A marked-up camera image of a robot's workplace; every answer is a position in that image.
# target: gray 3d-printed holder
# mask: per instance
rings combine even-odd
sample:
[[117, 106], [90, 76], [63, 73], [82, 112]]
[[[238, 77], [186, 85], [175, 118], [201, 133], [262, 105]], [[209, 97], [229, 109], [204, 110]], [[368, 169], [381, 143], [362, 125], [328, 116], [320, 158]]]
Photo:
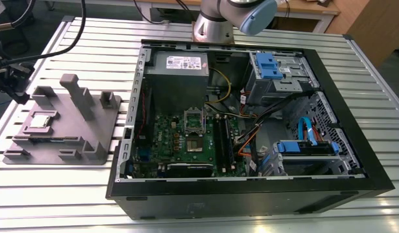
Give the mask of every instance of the gray 3d-printed holder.
[[22, 130], [5, 152], [6, 164], [102, 165], [118, 118], [121, 96], [102, 92], [91, 96], [78, 86], [78, 76], [65, 74], [61, 85], [70, 94], [39, 86], [37, 101]]

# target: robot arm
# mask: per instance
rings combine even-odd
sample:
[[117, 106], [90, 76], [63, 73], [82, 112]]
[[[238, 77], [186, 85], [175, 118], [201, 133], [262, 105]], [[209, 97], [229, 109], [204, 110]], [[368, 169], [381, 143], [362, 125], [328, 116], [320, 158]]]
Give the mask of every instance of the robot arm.
[[204, 0], [195, 23], [197, 41], [232, 43], [233, 25], [248, 35], [256, 35], [270, 24], [282, 0]]

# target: ram slot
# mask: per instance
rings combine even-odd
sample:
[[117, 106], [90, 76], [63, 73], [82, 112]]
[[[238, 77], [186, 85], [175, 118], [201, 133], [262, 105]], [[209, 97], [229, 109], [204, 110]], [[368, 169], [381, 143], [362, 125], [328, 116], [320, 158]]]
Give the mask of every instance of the ram slot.
[[226, 154], [226, 164], [229, 166], [229, 170], [232, 170], [234, 167], [234, 163], [236, 163], [236, 160], [234, 160], [234, 150], [233, 150], [233, 139], [232, 139], [232, 133], [230, 133], [230, 125], [229, 125], [229, 120], [225, 118], [222, 120], [222, 123], [225, 124], [224, 127], [225, 127], [225, 137], [224, 137], [224, 144], [225, 144], [225, 148], [226, 148], [226, 151], [228, 151], [228, 154]]
[[233, 143], [228, 119], [214, 119], [214, 142], [217, 167], [222, 172], [232, 170], [234, 164]]

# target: aluminum slotted table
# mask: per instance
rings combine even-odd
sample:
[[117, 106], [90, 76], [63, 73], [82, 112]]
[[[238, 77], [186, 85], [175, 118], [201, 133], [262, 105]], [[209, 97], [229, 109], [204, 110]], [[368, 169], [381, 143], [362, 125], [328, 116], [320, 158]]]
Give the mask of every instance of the aluminum slotted table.
[[[79, 25], [81, 18], [62, 22], [45, 53], [71, 44]], [[11, 136], [21, 129], [34, 101], [26, 105], [11, 103], [0, 120], [0, 231], [399, 233], [399, 99], [352, 40], [341, 35], [284, 31], [246, 36], [236, 30], [236, 41], [318, 50], [397, 189], [322, 214], [150, 221], [129, 218], [105, 195], [143, 38], [190, 41], [191, 25], [90, 18], [71, 52], [37, 63], [30, 93], [38, 85], [50, 85], [58, 93], [66, 93], [59, 79], [65, 73], [75, 73], [81, 87], [90, 88], [93, 94], [113, 90], [123, 102], [110, 159], [102, 166], [6, 165], [3, 151], [13, 143]]]

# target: sticker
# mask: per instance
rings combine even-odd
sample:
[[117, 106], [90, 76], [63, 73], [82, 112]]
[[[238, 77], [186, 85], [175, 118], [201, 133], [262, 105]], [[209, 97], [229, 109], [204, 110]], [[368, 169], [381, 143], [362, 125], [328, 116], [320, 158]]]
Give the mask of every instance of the sticker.
[[254, 171], [257, 171], [258, 165], [253, 160], [250, 161], [250, 167]]
[[266, 146], [262, 146], [262, 148], [260, 149], [261, 153], [266, 153], [269, 151], [269, 148]]
[[284, 68], [284, 67], [281, 67], [280, 70], [281, 70], [281, 72], [292, 73], [289, 68]]
[[202, 69], [201, 57], [174, 57], [166, 59], [167, 69]]
[[241, 103], [242, 104], [246, 104], [246, 100], [248, 100], [248, 97], [246, 96], [241, 96]]

